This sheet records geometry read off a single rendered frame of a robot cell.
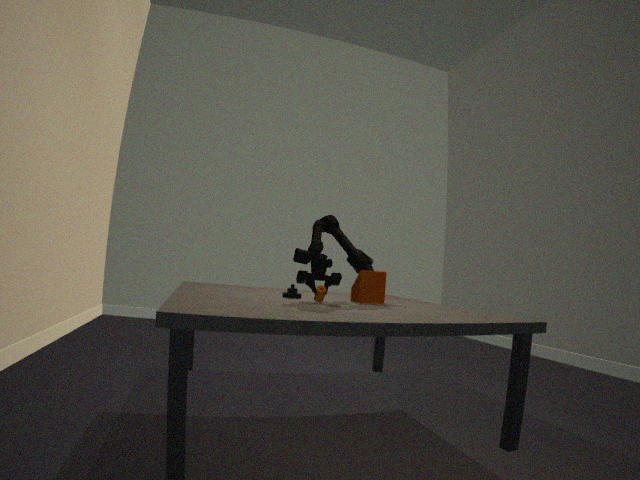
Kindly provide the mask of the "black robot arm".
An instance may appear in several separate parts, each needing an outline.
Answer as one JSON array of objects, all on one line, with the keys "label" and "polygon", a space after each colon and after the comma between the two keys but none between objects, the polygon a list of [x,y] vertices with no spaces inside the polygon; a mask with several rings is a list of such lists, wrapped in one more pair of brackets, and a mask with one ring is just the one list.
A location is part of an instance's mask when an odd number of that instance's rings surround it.
[{"label": "black robot arm", "polygon": [[326,259],[327,256],[321,254],[323,250],[323,242],[321,241],[322,232],[332,234],[341,247],[348,254],[347,261],[359,274],[361,270],[374,271],[372,264],[374,260],[366,255],[362,250],[356,249],[350,240],[345,236],[339,227],[339,222],[333,215],[327,215],[317,221],[313,225],[312,241],[308,250],[296,248],[293,261],[306,264],[311,261],[313,271],[332,267],[332,260]]}]

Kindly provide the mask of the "orange knob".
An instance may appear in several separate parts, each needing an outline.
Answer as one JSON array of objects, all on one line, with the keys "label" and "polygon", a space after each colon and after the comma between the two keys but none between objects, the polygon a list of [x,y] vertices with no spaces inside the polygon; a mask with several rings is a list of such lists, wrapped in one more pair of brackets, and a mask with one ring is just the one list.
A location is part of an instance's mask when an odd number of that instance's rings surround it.
[{"label": "orange knob", "polygon": [[314,300],[318,303],[323,302],[326,293],[326,288],[324,286],[317,286],[316,294],[314,296]]}]

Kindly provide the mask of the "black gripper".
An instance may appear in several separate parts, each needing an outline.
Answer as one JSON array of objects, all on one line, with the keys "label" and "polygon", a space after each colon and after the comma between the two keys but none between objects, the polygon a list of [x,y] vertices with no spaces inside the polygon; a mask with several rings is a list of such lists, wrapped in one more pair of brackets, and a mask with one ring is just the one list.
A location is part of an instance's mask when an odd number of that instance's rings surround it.
[{"label": "black gripper", "polygon": [[317,268],[316,270],[313,271],[312,269],[313,264],[314,262],[311,264],[311,273],[308,273],[308,271],[301,271],[301,270],[298,271],[296,282],[301,284],[305,283],[305,285],[308,285],[309,288],[313,291],[313,293],[316,294],[316,287],[315,287],[314,280],[325,281],[324,287],[326,288],[326,293],[325,293],[326,295],[328,291],[328,287],[330,287],[331,285],[338,286],[340,284],[342,275],[340,273],[332,273],[331,276],[327,276],[325,275],[326,271],[324,271],[323,269],[317,269]]}]

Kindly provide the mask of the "dark grey round pedestal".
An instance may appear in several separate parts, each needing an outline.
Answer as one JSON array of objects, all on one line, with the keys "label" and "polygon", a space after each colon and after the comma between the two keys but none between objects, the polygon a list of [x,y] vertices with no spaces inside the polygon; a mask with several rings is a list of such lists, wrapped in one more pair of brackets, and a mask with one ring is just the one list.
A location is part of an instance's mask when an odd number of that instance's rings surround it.
[{"label": "dark grey round pedestal", "polygon": [[291,284],[291,288],[287,288],[287,293],[283,293],[282,297],[290,299],[301,299],[301,294],[297,293],[297,289],[294,289],[294,285]]}]

